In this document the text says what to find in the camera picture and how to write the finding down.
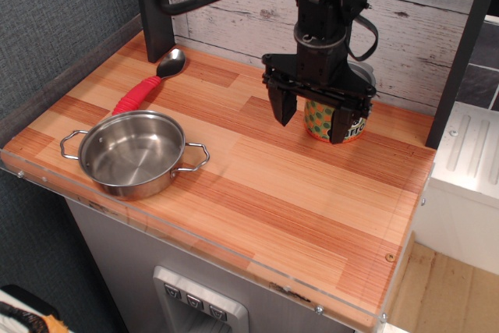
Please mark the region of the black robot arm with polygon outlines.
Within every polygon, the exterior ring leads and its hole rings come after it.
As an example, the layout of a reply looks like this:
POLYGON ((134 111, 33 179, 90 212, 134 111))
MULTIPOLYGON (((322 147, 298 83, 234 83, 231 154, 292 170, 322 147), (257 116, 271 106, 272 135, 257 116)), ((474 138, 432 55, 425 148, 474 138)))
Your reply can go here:
POLYGON ((298 97, 334 108, 329 140, 342 143, 354 121, 370 114, 376 93, 372 83, 349 66, 353 22, 373 34, 377 29, 361 17, 367 0, 296 0, 295 54, 266 54, 263 82, 276 120, 287 125, 298 97))

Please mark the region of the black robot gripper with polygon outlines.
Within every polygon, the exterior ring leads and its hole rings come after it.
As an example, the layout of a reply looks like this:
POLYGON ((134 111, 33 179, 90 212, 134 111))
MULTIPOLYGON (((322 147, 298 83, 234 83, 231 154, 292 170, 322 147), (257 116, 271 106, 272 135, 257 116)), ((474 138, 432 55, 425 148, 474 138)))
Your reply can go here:
POLYGON ((297 34, 295 54, 266 54, 263 82, 275 119, 286 126, 297 109, 297 97, 334 107, 330 143, 342 143, 354 117, 371 113, 377 93, 373 68, 350 62, 345 38, 333 44, 297 34))

